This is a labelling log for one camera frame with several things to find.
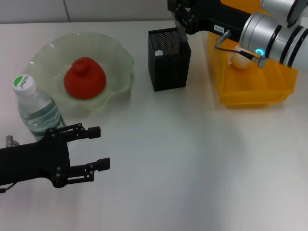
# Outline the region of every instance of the wire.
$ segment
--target wire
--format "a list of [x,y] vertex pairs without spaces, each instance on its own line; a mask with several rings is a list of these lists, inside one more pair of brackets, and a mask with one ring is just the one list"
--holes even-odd
[[5,193],[5,192],[8,191],[9,189],[11,189],[15,184],[16,184],[16,183],[11,184],[11,185],[10,185],[9,187],[7,187],[7,188],[2,188],[2,189],[0,189],[0,193]]
[[229,50],[229,49],[224,49],[224,48],[220,48],[220,47],[217,47],[217,46],[215,46],[215,49],[220,50],[220,51],[228,51],[228,52],[238,53],[238,54],[244,56],[245,58],[247,58],[249,60],[253,60],[253,58],[255,58],[255,56],[253,54],[250,54],[250,53],[245,52],[245,51]]
[[7,187],[7,188],[5,189],[5,191],[8,191],[9,189],[11,189],[15,184],[16,184],[16,183],[11,184],[9,187]]
[[220,50],[220,51],[228,51],[228,52],[234,52],[234,53],[240,53],[239,51],[236,50],[229,50],[229,49],[224,49],[224,48],[220,48],[220,47],[215,47],[215,49]]

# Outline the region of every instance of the bottle cap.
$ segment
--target bottle cap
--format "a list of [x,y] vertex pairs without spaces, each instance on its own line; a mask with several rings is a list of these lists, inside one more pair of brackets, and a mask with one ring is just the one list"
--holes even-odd
[[20,96],[30,96],[37,91],[37,85],[30,75],[21,75],[17,77],[13,81],[12,87],[15,93]]

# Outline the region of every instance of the green glass bowl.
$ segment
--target green glass bowl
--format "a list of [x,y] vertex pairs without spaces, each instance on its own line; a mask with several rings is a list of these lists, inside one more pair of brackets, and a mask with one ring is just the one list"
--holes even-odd
[[[69,95],[64,76],[81,57],[94,59],[106,73],[106,87],[96,97],[80,100]],[[87,109],[102,107],[115,94],[130,88],[134,59],[116,39],[94,32],[65,35],[45,45],[34,56],[26,73],[58,103]]]

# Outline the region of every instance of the red tomato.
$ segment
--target red tomato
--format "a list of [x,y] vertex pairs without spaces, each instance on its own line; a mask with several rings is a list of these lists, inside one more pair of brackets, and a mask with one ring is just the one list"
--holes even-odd
[[97,62],[89,57],[82,57],[67,71],[64,86],[73,97],[90,99],[104,90],[106,75]]

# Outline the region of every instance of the table surface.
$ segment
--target table surface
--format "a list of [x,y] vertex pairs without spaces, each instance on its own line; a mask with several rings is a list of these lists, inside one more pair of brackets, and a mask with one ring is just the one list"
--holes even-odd
[[189,36],[187,86],[155,93],[147,32],[173,26],[0,25],[2,147],[8,134],[21,144],[34,141],[19,118],[11,82],[46,43],[96,31],[118,39],[136,60],[130,94],[101,112],[63,115],[68,124],[102,128],[100,139],[70,143],[71,164],[110,157],[110,170],[62,189],[46,179],[18,183],[0,195],[0,230],[308,230],[308,78],[299,74],[295,93],[279,105],[227,109],[212,87],[204,32]]

